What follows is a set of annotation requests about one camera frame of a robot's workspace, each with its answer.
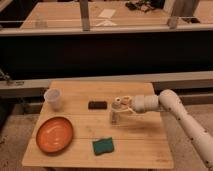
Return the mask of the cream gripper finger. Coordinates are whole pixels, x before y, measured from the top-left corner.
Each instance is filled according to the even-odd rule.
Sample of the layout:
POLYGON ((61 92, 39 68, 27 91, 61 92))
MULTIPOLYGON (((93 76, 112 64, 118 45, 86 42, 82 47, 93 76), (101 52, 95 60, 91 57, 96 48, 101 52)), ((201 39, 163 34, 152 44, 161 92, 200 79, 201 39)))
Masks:
POLYGON ((121 109, 120 113, 121 114, 133 114, 134 111, 130 107, 127 107, 126 109, 121 109))
POLYGON ((121 103, 129 103, 132 100, 131 96, 123 96, 121 97, 121 103))

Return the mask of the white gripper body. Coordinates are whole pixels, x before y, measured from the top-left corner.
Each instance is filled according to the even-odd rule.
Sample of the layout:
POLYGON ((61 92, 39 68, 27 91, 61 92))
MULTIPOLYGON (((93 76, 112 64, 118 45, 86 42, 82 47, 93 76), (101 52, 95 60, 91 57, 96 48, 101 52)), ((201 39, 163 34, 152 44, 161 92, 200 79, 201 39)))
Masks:
POLYGON ((137 95, 132 98, 131 107, 136 113, 156 111, 159 108, 157 95, 137 95))

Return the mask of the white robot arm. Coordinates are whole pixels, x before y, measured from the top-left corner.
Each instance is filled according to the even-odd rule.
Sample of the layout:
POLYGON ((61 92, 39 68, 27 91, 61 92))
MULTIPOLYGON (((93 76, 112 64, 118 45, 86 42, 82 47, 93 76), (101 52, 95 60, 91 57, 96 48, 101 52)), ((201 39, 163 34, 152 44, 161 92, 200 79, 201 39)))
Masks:
POLYGON ((194 149, 209 171, 213 171, 213 136, 186 110, 180 97, 170 89, 159 95, 121 96, 120 103, 135 113, 163 108, 172 114, 188 136, 194 149))

